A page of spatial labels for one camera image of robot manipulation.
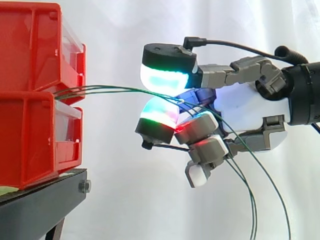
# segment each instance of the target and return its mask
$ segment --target white backdrop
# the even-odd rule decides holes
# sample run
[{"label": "white backdrop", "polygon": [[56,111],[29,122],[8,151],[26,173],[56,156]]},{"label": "white backdrop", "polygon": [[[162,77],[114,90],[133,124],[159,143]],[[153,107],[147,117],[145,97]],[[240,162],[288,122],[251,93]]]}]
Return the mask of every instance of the white backdrop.
[{"label": "white backdrop", "polygon": [[[64,17],[87,46],[87,83],[142,88],[147,43],[181,44],[184,36],[234,41],[273,53],[279,45],[320,60],[318,0],[60,0]],[[247,52],[197,50],[200,64],[229,64]],[[247,189],[225,163],[191,189],[186,153],[144,150],[134,133],[150,96],[91,95],[84,108],[83,165],[92,191],[65,221],[62,240],[247,240]],[[286,141],[257,156],[286,202],[293,239],[319,239],[320,136],[288,127]],[[266,176],[247,153],[236,161],[253,188],[258,240],[288,239],[285,216]]]}]

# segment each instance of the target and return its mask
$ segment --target green light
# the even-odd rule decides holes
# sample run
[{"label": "green light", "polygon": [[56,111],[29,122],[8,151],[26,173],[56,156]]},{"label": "green light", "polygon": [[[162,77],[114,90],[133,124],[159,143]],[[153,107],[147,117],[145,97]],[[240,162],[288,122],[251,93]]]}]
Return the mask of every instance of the green light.
[{"label": "green light", "polygon": [[174,97],[185,91],[189,75],[182,72],[152,69],[142,64],[140,78],[148,90]]},{"label": "green light", "polygon": [[146,103],[140,118],[149,119],[176,129],[179,107],[156,96]]}]

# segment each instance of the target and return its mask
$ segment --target red storage bin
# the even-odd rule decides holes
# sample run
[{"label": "red storage bin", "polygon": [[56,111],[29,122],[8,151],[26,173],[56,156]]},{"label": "red storage bin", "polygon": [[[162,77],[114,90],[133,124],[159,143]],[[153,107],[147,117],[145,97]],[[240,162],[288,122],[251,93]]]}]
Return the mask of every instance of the red storage bin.
[{"label": "red storage bin", "polygon": [[36,185],[82,162],[82,110],[49,92],[0,92],[0,186]]},{"label": "red storage bin", "polygon": [[54,93],[86,84],[86,48],[58,4],[0,1],[0,36],[0,91]]}]

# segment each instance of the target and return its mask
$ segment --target green wire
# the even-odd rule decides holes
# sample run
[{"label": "green wire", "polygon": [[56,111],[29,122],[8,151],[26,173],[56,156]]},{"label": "green wire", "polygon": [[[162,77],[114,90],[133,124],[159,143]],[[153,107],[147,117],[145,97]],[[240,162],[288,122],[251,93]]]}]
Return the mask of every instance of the green wire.
[{"label": "green wire", "polygon": [[268,173],[268,171],[266,170],[266,168],[263,166],[263,164],[259,161],[259,159],[256,157],[256,155],[252,152],[252,150],[249,148],[249,146],[245,143],[245,141],[236,133],[236,131],[216,112],[212,111],[211,109],[208,109],[206,107],[200,106],[200,105],[196,105],[190,102],[184,102],[185,104],[188,104],[190,106],[194,106],[194,107],[199,107],[205,111],[209,111],[211,112],[216,118],[220,119],[231,131],[232,133],[235,134],[235,136],[237,138],[239,138],[239,140],[241,141],[241,143],[244,145],[244,147],[248,150],[248,152],[251,154],[251,156],[254,158],[254,160],[258,163],[258,165],[261,167],[261,169],[263,170],[263,172],[266,174],[266,176],[268,177],[269,181],[271,182],[276,194],[278,195],[282,207],[283,207],[283,211],[285,214],[285,220],[286,220],[286,225],[287,225],[287,230],[288,230],[288,237],[289,239],[291,239],[291,228],[290,228],[290,221],[289,221],[289,215],[288,215],[288,211],[287,211],[287,207],[285,204],[285,201],[281,195],[281,193],[279,192],[275,182],[273,181],[272,177],[270,176],[270,174]]},{"label": "green wire", "polygon": [[165,95],[165,94],[159,94],[159,93],[155,93],[155,92],[151,92],[151,91],[147,91],[147,90],[142,90],[142,89],[138,89],[138,88],[134,88],[134,87],[122,87],[122,86],[112,86],[112,85],[87,85],[87,86],[81,86],[81,87],[72,87],[72,88],[67,88],[64,90],[60,90],[54,93],[54,95],[63,93],[63,92],[67,92],[70,90],[75,90],[75,89],[82,89],[82,88],[90,88],[88,90],[101,90],[101,89],[125,89],[124,91],[100,91],[100,92],[85,92],[82,94],[74,94],[74,93],[80,93],[85,91],[84,90],[78,90],[72,93],[68,93],[68,94],[64,94],[64,95],[60,95],[60,96],[56,96],[55,99],[57,100],[63,100],[63,99],[69,99],[69,98],[73,98],[73,97],[77,97],[77,96],[84,96],[84,95],[91,95],[91,94],[113,94],[113,93],[128,93],[128,92],[139,92],[139,93],[145,93],[145,94],[149,94],[149,95],[154,95],[157,96],[163,100],[166,100],[169,103],[172,103],[176,106],[178,106],[179,108],[183,109],[185,112],[187,112],[191,117],[193,117],[194,115],[185,107],[181,106],[179,103],[176,103],[175,101],[180,101],[180,99],[171,97],[169,95]]},{"label": "green wire", "polygon": [[[146,93],[146,94],[151,94],[151,95],[154,95],[154,96],[158,96],[158,97],[162,97],[163,99],[167,99],[167,101],[170,101],[170,100],[173,100],[173,101],[180,101],[181,99],[177,99],[177,98],[174,98],[174,97],[171,97],[171,96],[167,96],[167,95],[164,95],[164,94],[159,94],[159,93],[154,93],[154,92],[150,92],[150,91],[147,91],[147,90],[142,90],[142,89],[138,89],[138,88],[133,88],[133,87],[118,87],[118,86],[105,86],[105,85],[91,85],[91,86],[82,86],[82,87],[74,87],[74,88],[69,88],[69,89],[65,89],[65,90],[62,90],[62,91],[58,91],[56,92],[55,94],[58,94],[58,93],[61,93],[61,92],[66,92],[68,90],[71,90],[71,89],[80,89],[80,88],[88,88],[88,87],[98,87],[98,86],[101,86],[101,87],[105,87],[105,88],[110,88],[110,89],[125,89],[125,90],[133,90],[135,92],[140,92],[140,93]],[[89,94],[99,94],[99,93],[103,93],[103,92],[90,92],[90,93],[84,93],[84,94],[77,94],[77,95],[74,95],[74,96],[69,96],[70,98],[72,97],[76,97],[76,96],[81,96],[81,95],[89,95]],[[251,149],[249,148],[249,146],[243,141],[243,139],[234,131],[234,129],[219,115],[217,114],[216,112],[212,111],[211,109],[208,109],[206,107],[203,107],[201,105],[196,105],[196,104],[193,104],[193,103],[190,103],[190,102],[185,102],[183,101],[184,104],[186,105],[190,105],[190,106],[194,106],[194,107],[197,107],[197,108],[201,108],[205,111],[209,111],[211,112],[216,118],[220,119],[238,138],[239,140],[241,141],[241,143],[244,145],[244,147],[248,150],[248,152],[251,154],[251,156],[254,158],[254,160],[258,163],[258,165],[261,167],[261,169],[263,170],[263,172],[266,174],[266,176],[268,177],[269,181],[271,182],[274,190],[276,191],[280,201],[281,201],[281,204],[282,204],[282,207],[283,207],[283,210],[284,210],[284,214],[285,214],[285,219],[286,219],[286,224],[287,224],[287,230],[288,230],[288,237],[289,239],[291,239],[291,228],[290,228],[290,221],[289,221],[289,215],[288,215],[288,211],[287,211],[287,208],[286,208],[286,204],[284,202],[284,199],[282,197],[282,195],[280,194],[275,182],[273,181],[272,177],[270,176],[270,174],[268,173],[268,171],[265,169],[265,167],[262,165],[262,163],[258,160],[258,158],[255,156],[255,154],[251,151]]]},{"label": "green wire", "polygon": [[244,182],[244,184],[246,185],[246,187],[248,188],[248,191],[249,191],[250,202],[251,202],[251,212],[252,212],[252,227],[251,227],[250,240],[255,240],[256,236],[257,236],[257,231],[258,231],[258,213],[257,213],[256,199],[255,199],[255,196],[254,196],[254,194],[253,194],[253,192],[252,192],[252,190],[251,190],[251,188],[250,188],[250,186],[248,184],[248,181],[247,181],[244,173],[242,172],[241,168],[236,163],[236,161],[231,156],[231,154],[229,155],[229,158],[231,159],[231,161],[233,162],[233,164],[235,165],[235,167],[237,169],[235,169],[235,167],[230,163],[230,161],[228,159],[226,159],[225,161],[235,171],[235,173],[241,178],[241,180]]}]

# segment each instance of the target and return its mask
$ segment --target nut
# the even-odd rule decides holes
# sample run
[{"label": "nut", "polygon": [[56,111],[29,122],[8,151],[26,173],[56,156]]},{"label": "nut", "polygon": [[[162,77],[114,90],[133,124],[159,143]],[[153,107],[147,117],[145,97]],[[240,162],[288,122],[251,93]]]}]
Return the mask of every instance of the nut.
[{"label": "nut", "polygon": [[87,194],[91,191],[91,181],[90,180],[83,180],[79,183],[79,191],[81,193]]}]

